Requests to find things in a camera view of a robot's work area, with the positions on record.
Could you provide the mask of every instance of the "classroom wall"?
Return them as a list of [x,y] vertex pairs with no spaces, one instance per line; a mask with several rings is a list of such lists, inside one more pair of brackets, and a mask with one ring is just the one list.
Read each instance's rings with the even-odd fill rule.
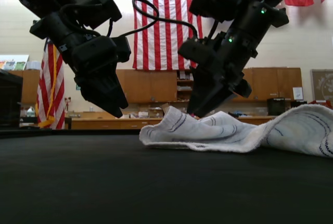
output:
[[[251,59],[247,67],[301,67],[303,76],[304,97],[311,101],[311,69],[333,68],[333,0],[314,0],[310,7],[287,7],[290,23],[279,29],[271,27],[258,47],[258,56]],[[134,28],[134,17],[131,0],[115,0],[123,18],[114,24],[112,36],[130,31]],[[37,17],[24,8],[18,0],[0,0],[0,55],[29,54],[30,60],[42,60],[44,41],[29,33],[32,21]],[[204,34],[207,35],[213,24],[212,19],[203,20]],[[230,23],[219,26],[226,30]],[[106,34],[107,23],[97,31]],[[134,38],[129,36],[133,49]],[[120,69],[131,69],[133,55],[126,64],[119,64]],[[80,91],[75,90],[71,69],[65,68],[66,96],[72,97],[70,109],[88,111],[89,107],[98,109],[86,102]]]

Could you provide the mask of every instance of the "bulletin board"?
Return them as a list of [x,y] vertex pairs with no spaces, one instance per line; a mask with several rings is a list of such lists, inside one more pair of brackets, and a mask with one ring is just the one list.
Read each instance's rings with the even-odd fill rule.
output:
[[313,69],[311,77],[314,99],[333,102],[333,70]]

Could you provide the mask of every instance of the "wooden countertop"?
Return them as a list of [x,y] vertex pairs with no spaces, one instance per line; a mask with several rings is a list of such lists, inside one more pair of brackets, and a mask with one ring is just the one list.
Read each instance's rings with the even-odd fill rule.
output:
[[163,118],[73,118],[72,121],[161,121]]
[[277,116],[241,116],[237,119],[275,119]]
[[[275,119],[276,116],[243,116],[237,119]],[[163,118],[129,118],[129,119],[118,119],[118,118],[73,118],[72,121],[161,121]]]

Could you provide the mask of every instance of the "white towel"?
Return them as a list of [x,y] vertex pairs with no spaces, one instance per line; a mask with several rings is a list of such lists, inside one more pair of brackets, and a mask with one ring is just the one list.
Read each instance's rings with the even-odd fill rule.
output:
[[333,110],[319,105],[291,109],[268,123],[242,123],[224,112],[196,120],[174,107],[155,126],[141,129],[143,144],[194,151],[250,152],[260,145],[333,157]]

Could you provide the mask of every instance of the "black table surface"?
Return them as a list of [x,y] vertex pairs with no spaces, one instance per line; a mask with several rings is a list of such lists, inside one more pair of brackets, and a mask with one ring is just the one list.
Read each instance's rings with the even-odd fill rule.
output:
[[332,160],[144,147],[138,135],[0,140],[0,223],[332,223]]

